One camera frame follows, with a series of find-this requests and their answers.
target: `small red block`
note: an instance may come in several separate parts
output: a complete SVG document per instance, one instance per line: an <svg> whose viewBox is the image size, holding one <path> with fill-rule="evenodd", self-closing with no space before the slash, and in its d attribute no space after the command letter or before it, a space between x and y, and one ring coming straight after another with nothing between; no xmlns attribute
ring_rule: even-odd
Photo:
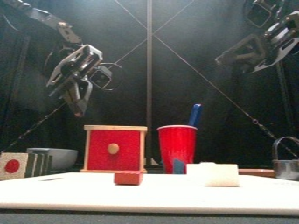
<svg viewBox="0 0 299 224"><path fill-rule="evenodd" d="M141 171L120 171L114 173L114 184L138 186L142 181Z"/></svg>

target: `red plastic cup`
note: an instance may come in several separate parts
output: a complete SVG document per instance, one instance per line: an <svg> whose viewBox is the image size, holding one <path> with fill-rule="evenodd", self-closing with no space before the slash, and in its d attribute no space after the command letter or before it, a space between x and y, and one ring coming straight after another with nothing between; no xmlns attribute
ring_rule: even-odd
<svg viewBox="0 0 299 224"><path fill-rule="evenodd" d="M196 128L189 125L166 125L157 128L162 168L166 174L174 171L174 162L182 165L193 163Z"/></svg>

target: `small pail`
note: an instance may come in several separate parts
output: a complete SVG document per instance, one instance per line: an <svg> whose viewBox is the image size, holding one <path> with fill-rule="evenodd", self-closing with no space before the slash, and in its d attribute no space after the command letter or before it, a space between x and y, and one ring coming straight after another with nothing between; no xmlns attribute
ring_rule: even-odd
<svg viewBox="0 0 299 224"><path fill-rule="evenodd" d="M277 179L299 180L299 160L278 160L277 159L277 145L282 139L288 139L299 146L299 139L292 136L282 136L274 140L272 145L272 162L274 177Z"/></svg>

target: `white bowl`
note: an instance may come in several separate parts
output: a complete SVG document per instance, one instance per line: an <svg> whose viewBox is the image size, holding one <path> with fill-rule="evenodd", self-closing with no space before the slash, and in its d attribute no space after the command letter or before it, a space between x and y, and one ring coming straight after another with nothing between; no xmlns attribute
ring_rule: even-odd
<svg viewBox="0 0 299 224"><path fill-rule="evenodd" d="M51 171L66 171L74 165L78 155L76 150L54 148L27 148L26 153L51 155Z"/></svg>

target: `round wooden knob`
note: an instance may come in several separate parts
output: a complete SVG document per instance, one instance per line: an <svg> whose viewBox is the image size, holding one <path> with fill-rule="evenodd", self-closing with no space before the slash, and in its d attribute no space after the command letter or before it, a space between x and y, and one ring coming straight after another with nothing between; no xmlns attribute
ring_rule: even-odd
<svg viewBox="0 0 299 224"><path fill-rule="evenodd" d="M108 147L106 147L106 151L109 154L114 155L117 154L118 151L118 146L116 143L112 143Z"/></svg>

